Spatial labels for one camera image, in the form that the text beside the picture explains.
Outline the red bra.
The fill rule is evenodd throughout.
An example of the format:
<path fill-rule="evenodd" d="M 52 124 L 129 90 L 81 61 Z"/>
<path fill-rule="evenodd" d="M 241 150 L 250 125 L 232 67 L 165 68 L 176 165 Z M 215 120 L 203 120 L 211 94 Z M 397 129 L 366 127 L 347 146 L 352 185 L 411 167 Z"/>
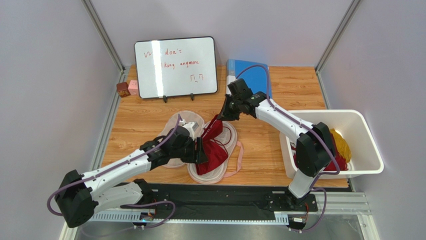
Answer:
<path fill-rule="evenodd" d="M 218 115 L 216 114 L 212 118 L 201 134 L 204 151 L 208 157 L 208 162 L 195 165 L 196 173 L 199 176 L 205 175 L 217 169 L 229 157 L 229 153 L 224 148 L 225 145 L 223 143 L 216 142 L 216 137 L 218 137 L 223 132 L 224 128 L 223 121 L 217 120 L 217 116 Z"/>

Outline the floral mesh laundry bag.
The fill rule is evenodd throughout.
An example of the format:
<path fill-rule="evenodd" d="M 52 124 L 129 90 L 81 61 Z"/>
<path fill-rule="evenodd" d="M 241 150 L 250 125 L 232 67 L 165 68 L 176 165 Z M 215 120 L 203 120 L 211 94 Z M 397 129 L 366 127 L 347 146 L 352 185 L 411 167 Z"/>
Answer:
<path fill-rule="evenodd" d="M 200 115 L 192 111 L 180 111 L 170 117 L 164 129 L 158 134 L 165 136 L 172 130 L 181 116 L 186 123 L 194 122 L 195 136 L 203 139 L 203 148 L 208 157 L 208 162 L 202 164 L 184 163 L 178 158 L 172 158 L 164 167 L 176 169 L 187 167 L 190 177 L 200 184 L 212 185 L 238 173 L 242 168 L 244 147 L 238 140 L 236 128 L 229 122 L 211 124 Z M 228 163 L 236 147 L 239 147 L 236 170 L 227 173 Z"/>

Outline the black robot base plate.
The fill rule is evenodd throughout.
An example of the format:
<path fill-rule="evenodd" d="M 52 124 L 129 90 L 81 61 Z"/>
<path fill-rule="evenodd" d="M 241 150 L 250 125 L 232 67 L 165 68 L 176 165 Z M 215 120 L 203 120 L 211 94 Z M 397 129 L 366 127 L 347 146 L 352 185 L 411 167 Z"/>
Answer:
<path fill-rule="evenodd" d="M 155 217 L 173 220 L 268 221 L 275 213 L 317 213 L 314 194 L 292 202 L 285 186 L 150 183 Z"/>

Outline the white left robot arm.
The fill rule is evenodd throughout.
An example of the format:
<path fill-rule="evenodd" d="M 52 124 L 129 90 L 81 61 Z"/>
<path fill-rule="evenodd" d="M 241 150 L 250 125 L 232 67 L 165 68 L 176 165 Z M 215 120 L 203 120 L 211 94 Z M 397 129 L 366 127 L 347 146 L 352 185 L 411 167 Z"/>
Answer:
<path fill-rule="evenodd" d="M 123 184 L 129 178 L 166 165 L 171 159 L 183 163 L 208 161 L 203 140 L 196 136 L 196 122 L 175 126 L 167 135 L 147 141 L 131 154 L 105 167 L 68 172 L 52 195 L 69 228 L 86 223 L 93 215 L 125 205 L 148 204 L 151 196 L 142 180 Z"/>

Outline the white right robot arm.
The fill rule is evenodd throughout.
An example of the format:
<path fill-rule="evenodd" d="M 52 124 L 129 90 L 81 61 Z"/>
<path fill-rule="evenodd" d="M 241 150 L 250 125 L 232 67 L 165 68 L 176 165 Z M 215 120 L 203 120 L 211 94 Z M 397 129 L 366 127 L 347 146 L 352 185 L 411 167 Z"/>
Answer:
<path fill-rule="evenodd" d="M 250 115 L 268 123 L 296 145 L 297 171 L 288 186 L 294 200 L 304 199 L 318 180 L 320 173 L 335 160 L 336 150 L 329 127 L 296 117 L 262 91 L 252 92 L 240 78 L 228 84 L 218 120 L 237 121 L 240 114 Z"/>

